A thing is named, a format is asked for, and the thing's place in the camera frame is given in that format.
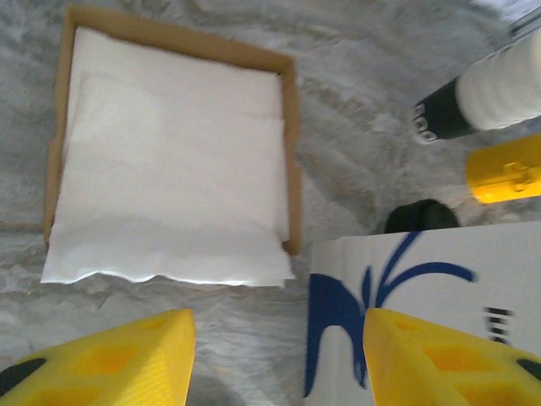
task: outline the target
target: white cardboard box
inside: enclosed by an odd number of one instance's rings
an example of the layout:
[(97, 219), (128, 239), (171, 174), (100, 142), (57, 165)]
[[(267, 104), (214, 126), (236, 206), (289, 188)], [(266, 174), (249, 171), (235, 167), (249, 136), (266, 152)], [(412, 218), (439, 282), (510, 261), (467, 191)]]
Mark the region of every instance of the white cardboard box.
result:
[(313, 248), (304, 404), (374, 404), (367, 307), (541, 354), (541, 222), (345, 237)]

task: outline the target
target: white paper towel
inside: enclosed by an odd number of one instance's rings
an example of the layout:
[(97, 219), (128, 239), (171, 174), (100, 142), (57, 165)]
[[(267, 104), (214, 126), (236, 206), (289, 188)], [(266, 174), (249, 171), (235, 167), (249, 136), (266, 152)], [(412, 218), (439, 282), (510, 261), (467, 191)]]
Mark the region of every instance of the white paper towel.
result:
[[(144, 47), (78, 27), (70, 75), (64, 155), (73, 133), (79, 88), (85, 74), (105, 74), (133, 87), (179, 96), (210, 110), (281, 119), (281, 81), (276, 74)], [(281, 129), (279, 133), (267, 135), (283, 139)], [(285, 156), (280, 155), (277, 159), (276, 230), (281, 240), (287, 241), (289, 214)]]
[(43, 282), (292, 276), (276, 230), (280, 119), (92, 75), (78, 99)]

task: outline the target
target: cardboard box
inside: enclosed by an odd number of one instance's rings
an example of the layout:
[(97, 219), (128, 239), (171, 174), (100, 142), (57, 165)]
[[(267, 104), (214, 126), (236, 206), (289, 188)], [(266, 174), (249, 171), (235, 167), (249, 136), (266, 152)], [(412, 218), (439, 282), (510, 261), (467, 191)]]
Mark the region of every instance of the cardboard box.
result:
[(246, 69), (274, 72), (281, 77), (284, 145), (286, 148), (287, 193), (290, 238), (284, 249), (296, 255), (301, 247), (301, 170), (295, 161), (300, 130), (298, 94), (293, 58), (242, 42), (212, 36), (185, 27), (140, 19), (116, 11), (69, 5), (64, 17), (54, 102), (57, 133), (49, 144), (47, 159), (44, 234), (48, 243), (57, 209), (63, 170), (63, 142), (68, 114), (69, 76), (75, 30), (84, 26), (113, 38), (156, 47), (190, 57), (229, 63)]
[[(374, 405), (363, 350), (369, 308), (540, 355), (540, 239), (541, 222), (525, 222), (315, 244), (304, 405)], [(456, 371), (478, 371), (463, 361)]]

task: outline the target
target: black object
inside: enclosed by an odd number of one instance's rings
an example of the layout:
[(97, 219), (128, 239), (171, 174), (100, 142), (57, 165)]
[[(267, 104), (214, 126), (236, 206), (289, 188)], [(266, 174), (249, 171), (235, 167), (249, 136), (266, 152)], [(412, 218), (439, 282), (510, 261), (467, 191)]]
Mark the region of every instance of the black object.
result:
[(387, 219), (385, 233), (457, 227), (460, 227), (460, 223), (449, 207), (437, 200), (427, 199), (397, 207)]
[(33, 372), (36, 372), (45, 363), (45, 358), (34, 358), (21, 364), (11, 365), (0, 372), (0, 398), (19, 385)]
[(541, 364), (531, 359), (519, 359), (517, 362), (522, 368), (530, 373), (538, 381), (541, 381)]
[(420, 101), (413, 109), (415, 138), (428, 144), (477, 133), (464, 118), (456, 99), (458, 78)]

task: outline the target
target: white roll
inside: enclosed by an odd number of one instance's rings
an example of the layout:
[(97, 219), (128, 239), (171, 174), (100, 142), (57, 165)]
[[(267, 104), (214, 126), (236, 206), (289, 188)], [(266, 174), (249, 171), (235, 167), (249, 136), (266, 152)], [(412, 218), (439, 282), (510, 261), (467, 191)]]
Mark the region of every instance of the white roll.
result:
[(541, 115), (541, 30), (471, 66), (458, 79), (456, 98), (478, 130)]

